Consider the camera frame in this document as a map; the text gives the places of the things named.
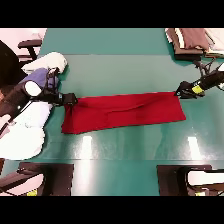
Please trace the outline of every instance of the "red cloth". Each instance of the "red cloth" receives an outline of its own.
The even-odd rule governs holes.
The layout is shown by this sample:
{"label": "red cloth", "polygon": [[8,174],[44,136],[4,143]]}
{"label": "red cloth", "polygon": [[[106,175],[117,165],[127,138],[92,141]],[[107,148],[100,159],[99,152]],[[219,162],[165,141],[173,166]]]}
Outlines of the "red cloth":
{"label": "red cloth", "polygon": [[174,92],[80,98],[65,111],[62,133],[67,134],[186,120]]}

